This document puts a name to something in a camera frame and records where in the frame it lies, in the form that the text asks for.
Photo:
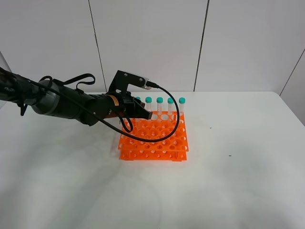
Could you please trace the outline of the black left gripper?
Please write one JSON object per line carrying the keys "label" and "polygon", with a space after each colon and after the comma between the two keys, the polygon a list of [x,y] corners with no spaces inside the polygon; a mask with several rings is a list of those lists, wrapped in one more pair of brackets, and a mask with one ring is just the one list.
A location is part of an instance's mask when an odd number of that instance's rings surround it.
{"label": "black left gripper", "polygon": [[140,99],[134,99],[130,92],[125,96],[121,93],[102,94],[106,99],[105,111],[103,111],[102,118],[113,118],[120,115],[122,118],[139,118],[150,120],[152,112],[146,110],[145,103]]}

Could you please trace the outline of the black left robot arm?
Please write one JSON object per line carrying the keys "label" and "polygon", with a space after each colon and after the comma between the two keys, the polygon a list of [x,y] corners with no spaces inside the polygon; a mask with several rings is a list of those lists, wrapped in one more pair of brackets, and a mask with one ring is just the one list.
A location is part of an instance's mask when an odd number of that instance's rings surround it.
{"label": "black left robot arm", "polygon": [[1,69],[0,99],[17,104],[21,115],[30,106],[37,114],[75,119],[89,126],[96,124],[99,119],[112,117],[151,118],[152,112],[147,111],[145,104],[127,90],[130,84],[147,88],[148,79],[117,71],[108,92],[104,94],[86,94],[79,88],[68,87],[71,83],[92,85],[95,83],[94,78],[92,74],[86,73],[62,82],[44,76],[38,83],[31,83],[18,74]]}

